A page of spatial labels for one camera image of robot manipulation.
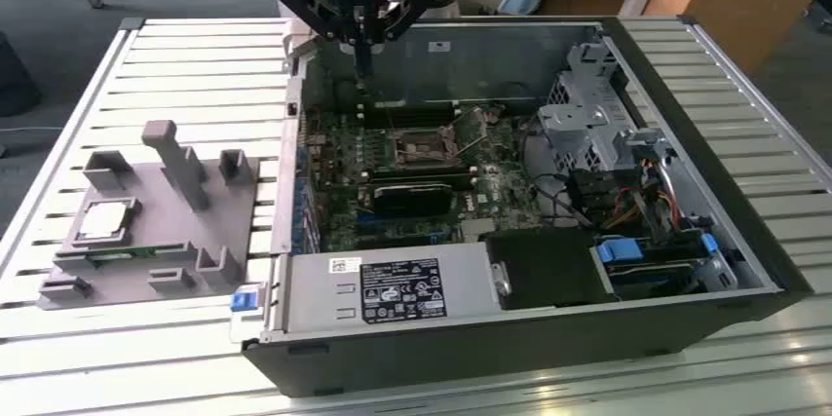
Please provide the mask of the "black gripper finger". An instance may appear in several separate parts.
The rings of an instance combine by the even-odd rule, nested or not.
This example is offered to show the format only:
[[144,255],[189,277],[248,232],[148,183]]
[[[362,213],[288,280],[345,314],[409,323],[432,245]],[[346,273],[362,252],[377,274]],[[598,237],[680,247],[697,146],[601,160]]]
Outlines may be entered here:
[[373,47],[394,41],[433,6],[433,0],[404,0],[382,12],[382,2],[370,0],[362,11],[362,78],[373,75]]
[[353,69],[362,78],[362,36],[352,12],[337,12],[326,0],[278,0],[312,30],[328,41],[337,41],[353,56]]

